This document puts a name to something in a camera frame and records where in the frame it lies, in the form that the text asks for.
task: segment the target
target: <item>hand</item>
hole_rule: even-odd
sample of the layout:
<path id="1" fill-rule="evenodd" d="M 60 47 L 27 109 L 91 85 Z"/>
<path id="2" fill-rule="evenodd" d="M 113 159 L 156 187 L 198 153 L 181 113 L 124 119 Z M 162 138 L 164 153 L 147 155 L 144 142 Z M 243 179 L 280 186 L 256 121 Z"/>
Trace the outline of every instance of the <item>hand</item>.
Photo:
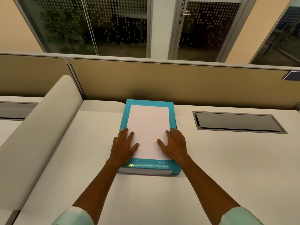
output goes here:
<path id="1" fill-rule="evenodd" d="M 118 166 L 118 168 L 120 168 L 123 164 L 127 163 L 130 158 L 132 158 L 133 154 L 140 145 L 139 143 L 136 143 L 130 149 L 133 132 L 130 133 L 126 140 L 127 132 L 128 128 L 126 128 L 124 131 L 121 130 L 119 132 L 118 138 L 115 137 L 112 143 L 112 150 L 110 153 L 110 158 L 108 160 Z"/>
<path id="2" fill-rule="evenodd" d="M 165 146 L 160 139 L 157 139 L 162 151 L 169 156 L 171 159 L 174 159 L 178 163 L 179 160 L 188 156 L 187 145 L 185 143 L 185 137 L 179 130 L 171 128 L 173 135 L 167 130 L 168 136 L 168 145 Z"/>

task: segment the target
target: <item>door handle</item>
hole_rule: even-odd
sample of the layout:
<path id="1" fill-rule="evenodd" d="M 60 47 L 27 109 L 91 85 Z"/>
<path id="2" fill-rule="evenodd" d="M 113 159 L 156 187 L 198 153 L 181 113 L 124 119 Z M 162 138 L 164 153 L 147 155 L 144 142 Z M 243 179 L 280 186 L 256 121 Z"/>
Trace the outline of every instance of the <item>door handle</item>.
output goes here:
<path id="1" fill-rule="evenodd" d="M 180 13 L 180 16 L 190 16 L 190 15 L 192 15 L 192 14 L 190 13 L 189 10 L 186 10 L 185 13 L 183 13 L 183 11 L 181 11 L 181 13 Z"/>

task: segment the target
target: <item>glass panel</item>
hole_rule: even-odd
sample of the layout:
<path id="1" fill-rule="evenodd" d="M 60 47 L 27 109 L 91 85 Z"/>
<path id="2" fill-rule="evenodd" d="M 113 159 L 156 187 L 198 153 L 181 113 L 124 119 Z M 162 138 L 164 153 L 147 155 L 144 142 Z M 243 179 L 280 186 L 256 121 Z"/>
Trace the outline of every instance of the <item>glass panel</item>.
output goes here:
<path id="1" fill-rule="evenodd" d="M 300 0 L 292 0 L 251 64 L 300 67 Z"/>
<path id="2" fill-rule="evenodd" d="M 99 55 L 146 58 L 147 0 L 85 0 Z"/>
<path id="3" fill-rule="evenodd" d="M 215 61 L 242 0 L 189 0 L 177 53 L 178 60 Z"/>
<path id="4" fill-rule="evenodd" d="M 81 0 L 18 0 L 47 52 L 95 55 Z"/>

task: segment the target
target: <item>person's left hand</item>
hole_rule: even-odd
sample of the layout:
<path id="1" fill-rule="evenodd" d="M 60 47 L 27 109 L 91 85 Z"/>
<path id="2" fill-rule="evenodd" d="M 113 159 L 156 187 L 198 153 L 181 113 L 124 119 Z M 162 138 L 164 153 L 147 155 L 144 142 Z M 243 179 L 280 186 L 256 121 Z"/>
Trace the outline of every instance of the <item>person's left hand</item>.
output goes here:
<path id="1" fill-rule="evenodd" d="M 139 147 L 139 143 L 133 145 L 130 149 L 130 144 L 133 138 L 133 132 L 126 139 L 128 128 L 119 132 L 118 138 L 115 137 L 112 143 L 112 150 L 109 161 L 114 163 L 118 168 L 127 163 Z"/>

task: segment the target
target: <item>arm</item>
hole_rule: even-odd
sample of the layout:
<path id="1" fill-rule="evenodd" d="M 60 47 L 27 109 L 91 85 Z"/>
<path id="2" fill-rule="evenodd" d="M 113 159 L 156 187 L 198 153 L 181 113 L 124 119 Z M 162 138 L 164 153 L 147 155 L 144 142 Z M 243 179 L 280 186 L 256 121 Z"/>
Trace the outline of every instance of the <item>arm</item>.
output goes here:
<path id="1" fill-rule="evenodd" d="M 124 131 L 121 130 L 118 138 L 114 138 L 110 158 L 95 179 L 73 204 L 74 207 L 85 210 L 91 216 L 95 225 L 99 221 L 106 196 L 118 169 L 129 161 L 139 146 L 139 143 L 136 143 L 130 149 L 133 132 L 130 133 L 126 140 L 127 132 L 127 128 Z"/>
<path id="2" fill-rule="evenodd" d="M 218 225 L 221 217 L 226 212 L 240 205 L 193 162 L 188 155 L 185 137 L 182 133 L 173 128 L 171 130 L 174 136 L 166 131 L 168 136 L 167 146 L 160 139 L 157 139 L 157 142 L 162 151 L 171 159 L 174 159 L 182 168 L 193 186 L 209 221 L 212 225 Z"/>

